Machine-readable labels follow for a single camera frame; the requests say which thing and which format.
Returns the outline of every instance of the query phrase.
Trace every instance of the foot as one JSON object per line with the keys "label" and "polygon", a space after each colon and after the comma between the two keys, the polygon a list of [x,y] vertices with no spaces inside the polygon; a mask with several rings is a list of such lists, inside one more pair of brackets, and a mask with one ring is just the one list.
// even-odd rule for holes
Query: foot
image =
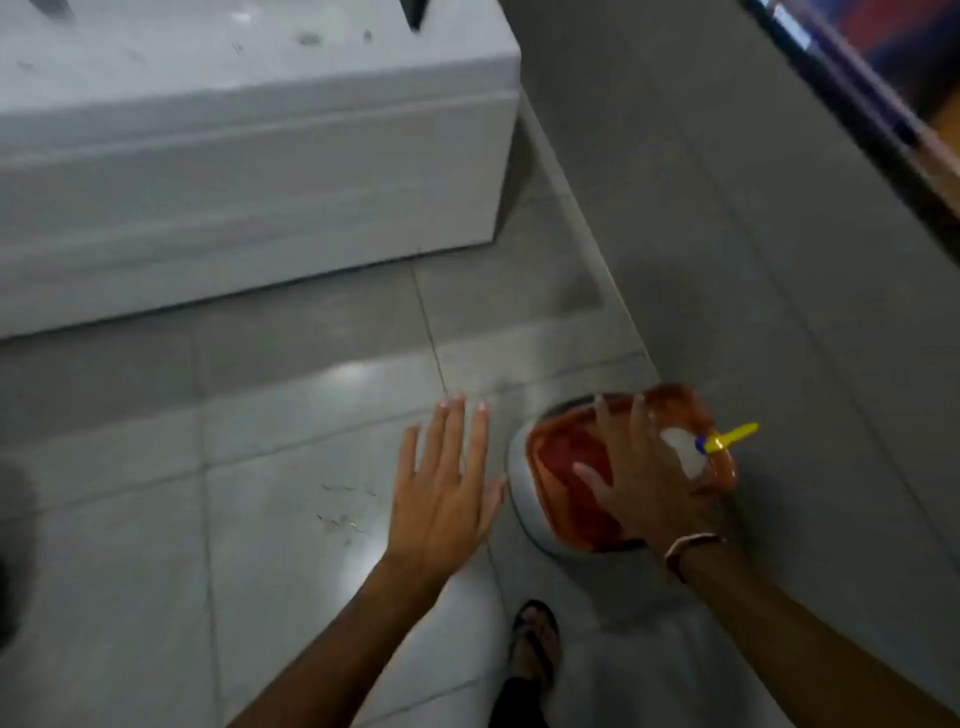
{"label": "foot", "polygon": [[560,630],[542,602],[527,602],[516,615],[511,637],[510,670],[513,677],[533,680],[541,692],[553,688],[562,656]]}

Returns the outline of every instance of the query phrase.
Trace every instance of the bracelet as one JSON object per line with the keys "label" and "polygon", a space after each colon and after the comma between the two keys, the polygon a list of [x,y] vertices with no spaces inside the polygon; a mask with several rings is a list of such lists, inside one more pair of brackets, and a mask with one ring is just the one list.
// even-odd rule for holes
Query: bracelet
{"label": "bracelet", "polygon": [[673,542],[673,545],[663,554],[663,561],[666,563],[666,567],[673,572],[673,575],[680,579],[681,583],[685,584],[686,579],[684,579],[684,575],[680,573],[681,556],[694,546],[725,544],[726,542],[727,539],[719,533],[693,533],[689,536],[681,536]]}

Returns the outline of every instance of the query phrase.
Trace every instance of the black pants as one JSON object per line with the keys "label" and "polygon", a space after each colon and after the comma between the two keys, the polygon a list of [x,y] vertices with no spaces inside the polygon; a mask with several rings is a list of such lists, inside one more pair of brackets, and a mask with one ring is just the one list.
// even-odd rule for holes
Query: black pants
{"label": "black pants", "polygon": [[512,677],[503,684],[493,705],[490,728],[547,728],[536,681]]}

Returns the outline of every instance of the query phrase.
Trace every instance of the right hand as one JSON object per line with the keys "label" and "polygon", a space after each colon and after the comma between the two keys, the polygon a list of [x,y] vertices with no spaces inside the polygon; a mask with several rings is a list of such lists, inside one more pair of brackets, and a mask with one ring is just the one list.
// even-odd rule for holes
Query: right hand
{"label": "right hand", "polygon": [[617,426],[607,402],[594,402],[597,426],[607,445],[613,471],[608,484],[584,463],[573,471],[589,486],[597,502],[623,527],[628,538],[647,542],[659,556],[682,536],[712,530],[690,494],[677,453],[657,434],[643,395],[634,398],[630,426]]}

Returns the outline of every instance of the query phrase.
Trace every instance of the left hand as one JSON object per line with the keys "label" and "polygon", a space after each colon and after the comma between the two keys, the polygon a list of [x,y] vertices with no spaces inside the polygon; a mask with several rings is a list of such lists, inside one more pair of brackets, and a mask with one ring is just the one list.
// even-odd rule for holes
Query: left hand
{"label": "left hand", "polygon": [[463,397],[437,404],[419,468],[420,428],[408,427],[403,433],[383,557],[385,563],[438,588],[487,538],[507,481],[502,476],[484,493],[490,412],[483,402],[473,413],[467,463],[460,473],[464,410]]}

